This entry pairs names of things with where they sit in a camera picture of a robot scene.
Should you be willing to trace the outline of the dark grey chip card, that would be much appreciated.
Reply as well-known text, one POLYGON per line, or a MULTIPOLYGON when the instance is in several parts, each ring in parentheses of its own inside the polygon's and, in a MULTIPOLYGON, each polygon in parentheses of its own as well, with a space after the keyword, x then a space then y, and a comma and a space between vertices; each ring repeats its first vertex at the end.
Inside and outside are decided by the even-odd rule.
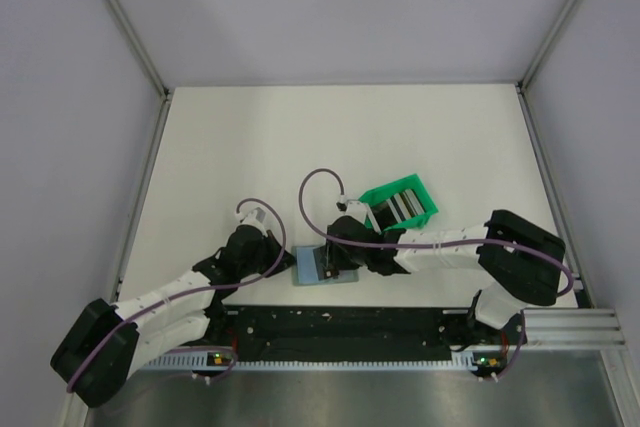
POLYGON ((328 267, 325 246, 296 249, 297 280, 300 285, 315 285, 333 277, 328 267))

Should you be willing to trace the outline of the sage green leather card holder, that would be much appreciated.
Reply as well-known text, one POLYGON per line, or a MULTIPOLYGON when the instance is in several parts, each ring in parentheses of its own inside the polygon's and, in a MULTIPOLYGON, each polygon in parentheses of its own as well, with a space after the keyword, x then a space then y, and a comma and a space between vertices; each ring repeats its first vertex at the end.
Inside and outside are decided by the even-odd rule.
POLYGON ((296 286, 355 283, 359 280, 356 270, 339 271, 329 266, 326 245, 298 246, 294 252, 293 283, 296 286))

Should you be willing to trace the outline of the green plastic card bin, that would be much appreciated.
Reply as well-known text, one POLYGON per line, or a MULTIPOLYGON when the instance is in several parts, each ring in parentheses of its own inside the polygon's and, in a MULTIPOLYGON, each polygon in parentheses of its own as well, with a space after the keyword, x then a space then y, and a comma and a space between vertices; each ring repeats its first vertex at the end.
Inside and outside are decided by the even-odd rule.
POLYGON ((359 201, 366 207, 365 226, 377 233, 422 228, 438 212, 417 174, 370 189, 359 201))

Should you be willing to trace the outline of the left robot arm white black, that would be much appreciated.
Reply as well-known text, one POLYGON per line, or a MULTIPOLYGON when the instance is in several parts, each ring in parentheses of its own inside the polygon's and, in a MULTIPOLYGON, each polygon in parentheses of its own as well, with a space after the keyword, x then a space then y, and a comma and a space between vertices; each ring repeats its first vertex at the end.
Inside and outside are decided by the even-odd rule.
POLYGON ((223 300, 245 278, 268 278, 293 263, 272 232, 241 225, 225 246, 168 284, 128 301, 90 302, 50 365, 88 407, 101 407, 156 358, 220 341, 227 329, 223 300))

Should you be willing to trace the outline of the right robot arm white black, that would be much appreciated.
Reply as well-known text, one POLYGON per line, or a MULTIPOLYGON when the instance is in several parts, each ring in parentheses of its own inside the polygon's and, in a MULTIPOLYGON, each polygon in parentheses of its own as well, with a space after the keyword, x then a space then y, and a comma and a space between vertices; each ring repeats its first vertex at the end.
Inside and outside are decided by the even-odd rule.
POLYGON ((325 234, 329 264, 339 270, 361 266, 382 276, 459 272, 489 276, 475 287, 466 311, 462 342, 492 341, 528 307, 550 307, 571 289, 560 277, 565 243, 509 210, 492 212, 485 223, 457 230, 394 227, 378 233, 343 215, 325 234))

